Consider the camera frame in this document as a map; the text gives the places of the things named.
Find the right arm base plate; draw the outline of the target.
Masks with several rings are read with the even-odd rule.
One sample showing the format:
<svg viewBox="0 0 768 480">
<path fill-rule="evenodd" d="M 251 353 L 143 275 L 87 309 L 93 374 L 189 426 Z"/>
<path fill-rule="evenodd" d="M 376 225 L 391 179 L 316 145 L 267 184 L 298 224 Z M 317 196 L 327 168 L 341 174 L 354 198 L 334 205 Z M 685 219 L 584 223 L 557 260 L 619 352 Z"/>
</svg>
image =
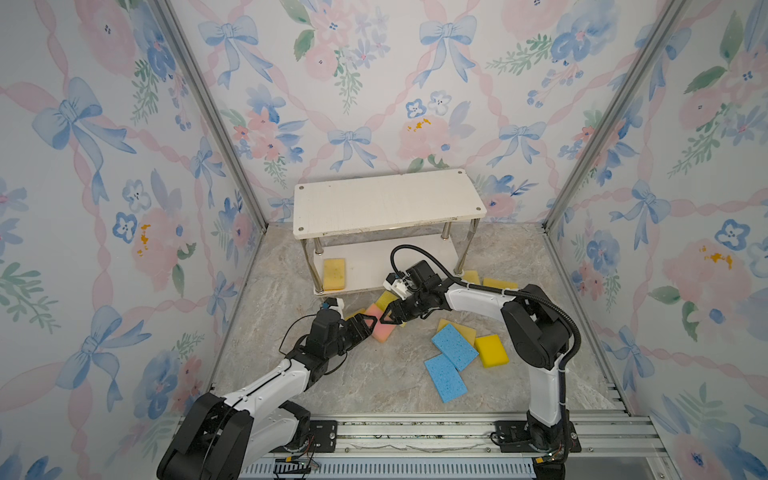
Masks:
<svg viewBox="0 0 768 480">
<path fill-rule="evenodd" d="M 572 422 L 569 423 L 568 438 L 564 434 L 562 422 L 548 427 L 537 421 L 499 420 L 494 423 L 489 438 L 502 453 L 560 455 L 564 445 L 568 447 L 568 453 L 580 453 L 582 446 Z"/>
</svg>

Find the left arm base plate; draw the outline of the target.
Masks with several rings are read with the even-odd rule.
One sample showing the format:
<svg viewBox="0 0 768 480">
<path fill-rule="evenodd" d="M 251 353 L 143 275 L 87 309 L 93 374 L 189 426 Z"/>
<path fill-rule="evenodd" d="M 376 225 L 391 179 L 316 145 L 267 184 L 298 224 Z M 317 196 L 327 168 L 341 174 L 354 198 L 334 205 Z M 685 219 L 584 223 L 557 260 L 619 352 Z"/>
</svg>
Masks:
<svg viewBox="0 0 768 480">
<path fill-rule="evenodd" d="M 334 453 L 338 426 L 336 420 L 310 420 L 297 427 L 286 445 L 272 449 L 271 453 Z"/>
</svg>

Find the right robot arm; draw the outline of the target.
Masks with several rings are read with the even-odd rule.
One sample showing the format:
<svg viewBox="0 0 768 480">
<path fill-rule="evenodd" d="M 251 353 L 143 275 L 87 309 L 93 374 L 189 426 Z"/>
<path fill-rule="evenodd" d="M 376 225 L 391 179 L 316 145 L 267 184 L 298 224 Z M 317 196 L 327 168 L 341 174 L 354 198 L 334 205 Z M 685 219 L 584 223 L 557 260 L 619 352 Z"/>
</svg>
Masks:
<svg viewBox="0 0 768 480">
<path fill-rule="evenodd" d="M 437 310 L 468 312 L 506 326 L 518 357 L 528 366 L 530 401 L 523 438 L 552 457 L 566 458 L 573 432 L 566 406 L 566 366 L 581 347 L 570 316 L 533 284 L 499 289 L 441 277 L 426 261 L 387 276 L 384 288 L 396 299 L 383 320 L 403 324 Z"/>
</svg>

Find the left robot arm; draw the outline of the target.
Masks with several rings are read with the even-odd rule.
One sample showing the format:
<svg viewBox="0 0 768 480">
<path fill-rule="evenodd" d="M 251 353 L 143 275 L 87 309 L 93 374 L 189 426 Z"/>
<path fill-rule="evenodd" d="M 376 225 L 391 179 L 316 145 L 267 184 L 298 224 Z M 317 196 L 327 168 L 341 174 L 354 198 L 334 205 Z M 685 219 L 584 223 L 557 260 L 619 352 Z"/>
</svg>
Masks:
<svg viewBox="0 0 768 480">
<path fill-rule="evenodd" d="M 378 318 L 347 319 L 325 302 L 269 373 L 234 392 L 206 393 L 192 405 L 157 467 L 159 479 L 237 479 L 242 469 L 275 449 L 305 450 L 311 414 L 292 398 L 329 373 L 331 361 L 374 333 Z"/>
</svg>

